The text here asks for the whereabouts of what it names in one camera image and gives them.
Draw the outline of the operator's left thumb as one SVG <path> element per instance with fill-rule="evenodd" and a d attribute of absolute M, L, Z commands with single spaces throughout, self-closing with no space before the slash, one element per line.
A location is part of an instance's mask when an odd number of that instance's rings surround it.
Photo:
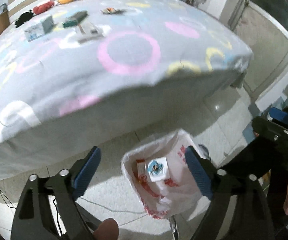
<path fill-rule="evenodd" d="M 97 240 L 118 240 L 119 226 L 116 220 L 112 218 L 104 220 L 94 231 L 93 236 Z"/>

